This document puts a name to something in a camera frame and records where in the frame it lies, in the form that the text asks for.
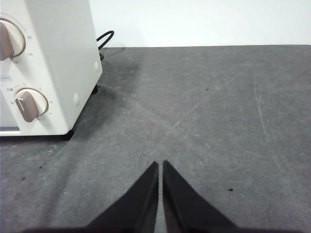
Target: gray mat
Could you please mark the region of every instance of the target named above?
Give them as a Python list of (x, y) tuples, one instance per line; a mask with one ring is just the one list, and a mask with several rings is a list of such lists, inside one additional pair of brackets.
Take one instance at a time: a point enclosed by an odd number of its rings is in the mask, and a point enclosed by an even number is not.
[(103, 53), (69, 142), (1, 139), (1, 232), (84, 226), (164, 159), (241, 227), (311, 232), (311, 46)]

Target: scratch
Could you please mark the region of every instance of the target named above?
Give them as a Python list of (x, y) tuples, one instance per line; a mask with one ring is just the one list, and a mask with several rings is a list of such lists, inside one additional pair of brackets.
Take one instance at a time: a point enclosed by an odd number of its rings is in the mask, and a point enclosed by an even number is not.
[(272, 155), (272, 160), (274, 162), (274, 164), (277, 166), (277, 168), (280, 170), (280, 165), (279, 165), (279, 162), (278, 162), (278, 159), (277, 159), (277, 154), (276, 152), (271, 148), (270, 146), (270, 143), (269, 143), (269, 140), (268, 140), (268, 133), (267, 133), (267, 130), (266, 130), (266, 127), (265, 127), (265, 124), (263, 122), (263, 117), (262, 117), (262, 112), (261, 112), (261, 106), (260, 106), (260, 95), (259, 97), (257, 96), (257, 88), (256, 88), (256, 81), (254, 82), (254, 93), (255, 93), (255, 99), (256, 99), (256, 102), (257, 102), (257, 108), (258, 108), (258, 112), (259, 112), (259, 116), (260, 116), (260, 120), (261, 120), (261, 126), (262, 126), (262, 130), (263, 130), (263, 134), (264, 134), (264, 137), (265, 137), (265, 140), (266, 140), (266, 143), (267, 143), (267, 146), (268, 146), (268, 149)]
[(232, 82), (233, 80), (235, 80), (237, 77), (240, 77), (242, 74), (239, 74), (235, 77), (233, 77), (232, 79), (230, 79), (228, 82), (226, 82), (224, 85), (222, 85), (221, 87), (217, 88), (214, 92), (212, 92), (208, 97), (204, 98), (203, 100), (199, 101), (193, 108), (191, 108), (188, 112), (186, 112), (185, 114), (182, 115), (182, 117), (176, 122), (176, 124), (174, 124), (172, 126), (172, 128), (169, 130), (169, 132), (174, 129), (177, 125), (179, 125), (179, 123), (185, 119), (190, 113), (192, 113), (201, 103), (203, 103), (206, 100), (209, 100), (211, 96), (213, 96), (216, 92), (218, 92), (219, 90), (223, 89), (225, 86), (227, 86), (230, 82)]
[(186, 112), (185, 114), (182, 115), (182, 117), (165, 133), (165, 135), (163, 136), (163, 138), (157, 143), (157, 145), (155, 146), (155, 148), (152, 150), (152, 152), (150, 153), (150, 155), (154, 154), (159, 145), (162, 144), (162, 142), (165, 140), (165, 138), (170, 134), (170, 132), (177, 126), (179, 125), (190, 113), (192, 113), (201, 103), (203, 103), (204, 101), (207, 101), (211, 98), (212, 95), (214, 95), (216, 92), (218, 92), (219, 90), (223, 89), (225, 86), (227, 86), (229, 83), (231, 83), (232, 81), (234, 81), (236, 78), (240, 77), (243, 73), (238, 74), (237, 76), (231, 78), (228, 82), (226, 82), (224, 85), (222, 85), (221, 87), (217, 88), (215, 91), (213, 91), (208, 97), (204, 98), (203, 100), (199, 101), (193, 108), (191, 108), (188, 112)]

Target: black power cord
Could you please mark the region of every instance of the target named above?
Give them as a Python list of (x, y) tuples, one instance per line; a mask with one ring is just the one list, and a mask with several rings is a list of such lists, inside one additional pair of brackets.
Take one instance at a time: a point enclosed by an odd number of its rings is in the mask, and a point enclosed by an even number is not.
[[(113, 37), (115, 32), (114, 31), (108, 31), (96, 39), (96, 41), (100, 41), (101, 39), (103, 39), (105, 36), (108, 36), (109, 34), (110, 34), (110, 36), (101, 45), (98, 46), (98, 50), (100, 50), (103, 46), (105, 46), (105, 44), (108, 43), (109, 40), (111, 40), (111, 38)], [(99, 56), (100, 56), (101, 60), (104, 59), (103, 54), (100, 53)]]

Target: white toaster oven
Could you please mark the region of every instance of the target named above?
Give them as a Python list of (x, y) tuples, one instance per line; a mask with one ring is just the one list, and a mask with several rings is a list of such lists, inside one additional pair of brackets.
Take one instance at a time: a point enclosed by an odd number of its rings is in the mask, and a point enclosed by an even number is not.
[(70, 131), (102, 66), (88, 0), (1, 0), (0, 135)]

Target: white background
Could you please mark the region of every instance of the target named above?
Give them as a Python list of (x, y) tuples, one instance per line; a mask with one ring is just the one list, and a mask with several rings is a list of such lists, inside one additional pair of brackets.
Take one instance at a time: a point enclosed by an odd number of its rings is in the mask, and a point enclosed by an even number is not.
[(108, 47), (311, 44), (311, 0), (90, 0)]

